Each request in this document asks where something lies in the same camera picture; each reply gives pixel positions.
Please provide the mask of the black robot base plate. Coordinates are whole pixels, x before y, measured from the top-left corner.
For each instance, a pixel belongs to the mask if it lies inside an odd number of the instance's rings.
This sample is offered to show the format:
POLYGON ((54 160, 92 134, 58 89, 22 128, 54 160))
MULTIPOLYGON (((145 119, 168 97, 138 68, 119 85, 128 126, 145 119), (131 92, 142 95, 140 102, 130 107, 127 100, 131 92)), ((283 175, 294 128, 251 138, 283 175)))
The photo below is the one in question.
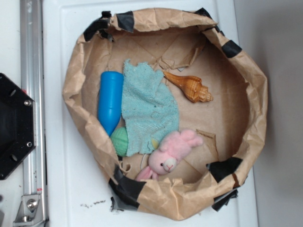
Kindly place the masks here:
POLYGON ((0 74, 0 179, 5 180, 36 147, 34 100, 0 74))

